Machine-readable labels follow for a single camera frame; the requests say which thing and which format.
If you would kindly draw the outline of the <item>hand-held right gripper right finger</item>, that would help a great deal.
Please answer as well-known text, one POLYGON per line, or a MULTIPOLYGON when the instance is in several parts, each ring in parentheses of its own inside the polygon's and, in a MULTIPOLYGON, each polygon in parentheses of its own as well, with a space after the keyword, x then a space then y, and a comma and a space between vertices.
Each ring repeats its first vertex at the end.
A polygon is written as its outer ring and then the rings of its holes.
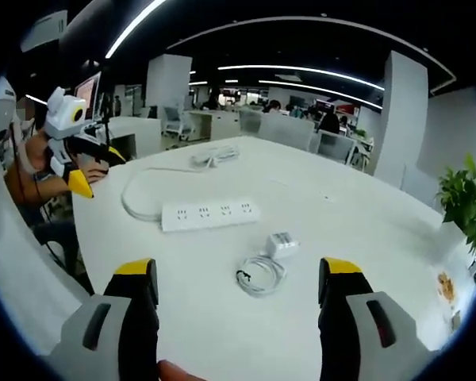
POLYGON ((414 380, 436 357, 415 320, 352 262, 321 259, 318 304, 323 380, 414 380))

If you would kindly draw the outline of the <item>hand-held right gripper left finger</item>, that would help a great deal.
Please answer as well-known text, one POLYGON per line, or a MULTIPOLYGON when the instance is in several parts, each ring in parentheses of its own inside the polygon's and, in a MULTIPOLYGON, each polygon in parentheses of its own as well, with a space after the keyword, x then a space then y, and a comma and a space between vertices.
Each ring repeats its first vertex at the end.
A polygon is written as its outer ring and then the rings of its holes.
POLYGON ((44 360, 62 380, 157 380, 158 303, 155 261, 123 264, 64 322, 44 360))

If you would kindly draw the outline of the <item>person's left hand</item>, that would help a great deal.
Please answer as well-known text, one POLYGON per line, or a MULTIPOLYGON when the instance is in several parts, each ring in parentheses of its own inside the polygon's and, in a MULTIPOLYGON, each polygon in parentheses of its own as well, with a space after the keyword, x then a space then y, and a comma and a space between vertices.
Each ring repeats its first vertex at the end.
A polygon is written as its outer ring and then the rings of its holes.
POLYGON ((82 172, 88 183, 96 183, 108 175, 109 169, 99 163, 88 163, 82 167, 82 172))

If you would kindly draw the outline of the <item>person's right hand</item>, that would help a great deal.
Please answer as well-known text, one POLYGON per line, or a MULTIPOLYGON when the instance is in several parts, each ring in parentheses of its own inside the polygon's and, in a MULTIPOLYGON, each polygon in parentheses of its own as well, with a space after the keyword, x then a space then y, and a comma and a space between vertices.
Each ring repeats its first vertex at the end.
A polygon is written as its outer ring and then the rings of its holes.
POLYGON ((157 368, 159 380, 161 381, 205 381, 205 379, 190 374, 188 371, 168 360, 159 361, 157 368))

